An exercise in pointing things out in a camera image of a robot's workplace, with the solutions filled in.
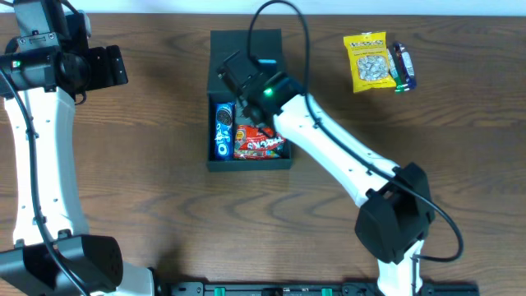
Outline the blue Oreo cookie pack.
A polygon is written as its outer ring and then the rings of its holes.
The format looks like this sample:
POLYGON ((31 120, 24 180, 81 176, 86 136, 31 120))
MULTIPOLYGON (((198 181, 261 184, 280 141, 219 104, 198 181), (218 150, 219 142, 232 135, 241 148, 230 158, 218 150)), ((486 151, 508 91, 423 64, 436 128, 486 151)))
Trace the blue Oreo cookie pack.
POLYGON ((234 103, 215 105, 215 158, 231 160, 233 158, 233 120, 234 103))

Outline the red Hacks candy bag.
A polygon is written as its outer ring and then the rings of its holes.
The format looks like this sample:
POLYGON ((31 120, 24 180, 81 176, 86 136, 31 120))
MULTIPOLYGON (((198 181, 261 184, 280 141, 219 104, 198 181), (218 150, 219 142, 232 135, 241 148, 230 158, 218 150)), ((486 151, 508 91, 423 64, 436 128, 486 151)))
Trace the red Hacks candy bag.
POLYGON ((248 125, 238 125, 233 157, 237 160, 269 160, 281 158, 284 153, 286 139, 280 134, 271 134, 269 127, 258 128, 248 125))

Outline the yellow Hacks candy bag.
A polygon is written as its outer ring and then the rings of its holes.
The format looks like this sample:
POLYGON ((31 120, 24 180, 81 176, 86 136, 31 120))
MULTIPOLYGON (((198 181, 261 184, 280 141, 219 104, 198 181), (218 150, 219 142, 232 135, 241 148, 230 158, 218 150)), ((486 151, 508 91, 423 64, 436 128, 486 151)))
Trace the yellow Hacks candy bag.
POLYGON ((386 32, 368 32, 344 37, 348 51, 353 92, 396 87, 390 75, 386 32))

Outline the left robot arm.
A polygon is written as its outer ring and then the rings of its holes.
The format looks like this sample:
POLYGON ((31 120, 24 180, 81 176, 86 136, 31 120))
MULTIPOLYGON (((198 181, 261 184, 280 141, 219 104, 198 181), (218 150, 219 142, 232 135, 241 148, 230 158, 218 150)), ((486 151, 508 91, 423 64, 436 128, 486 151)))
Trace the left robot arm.
POLYGON ((1 95, 16 150, 14 247, 1 277, 27 295, 156 295, 150 268, 93 235, 77 188, 72 133, 91 90, 127 83, 120 49, 89 46, 89 17, 67 1, 12 2, 19 35, 1 57, 1 95))

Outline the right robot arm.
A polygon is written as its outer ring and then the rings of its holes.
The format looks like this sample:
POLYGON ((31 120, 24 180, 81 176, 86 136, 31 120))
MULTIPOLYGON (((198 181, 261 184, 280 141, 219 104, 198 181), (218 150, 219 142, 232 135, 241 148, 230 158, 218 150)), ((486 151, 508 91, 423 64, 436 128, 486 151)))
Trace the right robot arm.
POLYGON ((306 151, 358 207, 355 233, 377 260, 384 295, 415 295, 423 286, 418 256, 435 219, 427 176, 415 164, 398 166, 344 130, 285 72, 236 52, 217 75, 241 103, 244 116, 264 123, 306 151))

